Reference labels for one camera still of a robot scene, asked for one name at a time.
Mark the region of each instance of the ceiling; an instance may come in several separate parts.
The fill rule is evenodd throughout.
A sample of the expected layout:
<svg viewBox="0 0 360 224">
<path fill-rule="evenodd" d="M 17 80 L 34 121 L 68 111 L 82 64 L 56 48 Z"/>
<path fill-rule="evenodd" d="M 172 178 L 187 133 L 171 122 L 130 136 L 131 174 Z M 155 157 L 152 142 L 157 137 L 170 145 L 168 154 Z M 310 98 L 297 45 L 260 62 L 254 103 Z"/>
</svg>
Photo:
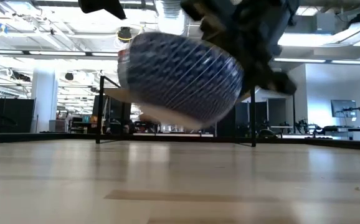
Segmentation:
<svg viewBox="0 0 360 224">
<path fill-rule="evenodd" d="M 126 44 L 116 38 L 121 26 L 131 27 L 133 35 L 149 30 L 163 30 L 184 26 L 184 33 L 190 38 L 200 38 L 201 32 L 197 22 L 168 20 L 163 27 L 159 9 L 156 10 L 152 0 L 121 1 L 125 7 L 126 21 L 121 21 L 106 11 L 85 14 L 77 1 L 0 1 L 0 49 L 18 50 L 51 50 L 81 52 L 118 52 Z M 302 0 L 304 6 L 319 6 L 326 10 L 350 10 L 360 7 L 359 1 L 352 0 Z M 337 49 L 318 49 L 312 47 L 283 47 L 282 57 L 342 57 L 360 58 L 360 47 Z M 89 113 L 95 93 L 90 86 L 98 86 L 99 76 L 106 75 L 118 83 L 116 74 L 117 61 L 87 60 L 74 58 L 0 57 L 0 97 L 30 97 L 30 82 L 15 80 L 11 72 L 19 72 L 32 79 L 33 68 L 45 64 L 57 68 L 59 80 L 59 105 L 70 106 L 71 110 Z M 274 63 L 273 66 L 289 70 L 296 64 Z M 88 79 L 65 79 L 67 72 L 85 72 Z M 4 84 L 21 83 L 24 86 L 4 86 Z"/>
</svg>

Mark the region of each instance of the wall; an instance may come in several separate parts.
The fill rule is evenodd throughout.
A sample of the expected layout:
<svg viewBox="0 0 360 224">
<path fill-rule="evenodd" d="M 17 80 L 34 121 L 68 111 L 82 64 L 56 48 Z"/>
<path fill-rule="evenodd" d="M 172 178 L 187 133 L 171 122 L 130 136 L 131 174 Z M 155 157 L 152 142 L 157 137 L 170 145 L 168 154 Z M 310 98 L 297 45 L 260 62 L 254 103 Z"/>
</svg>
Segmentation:
<svg viewBox="0 0 360 224">
<path fill-rule="evenodd" d="M 360 66 L 306 65 L 307 118 L 321 127 L 328 125 L 360 126 L 360 112 L 356 121 L 333 118 L 331 100 L 356 100 L 360 106 Z M 354 133 L 360 140 L 360 133 Z"/>
<path fill-rule="evenodd" d="M 306 90 L 306 65 L 300 65 L 288 72 L 290 78 L 297 84 L 298 89 L 295 93 L 295 116 L 296 122 L 308 116 L 307 90 Z M 287 97 L 287 121 L 293 125 L 293 102 L 292 96 Z"/>
</svg>

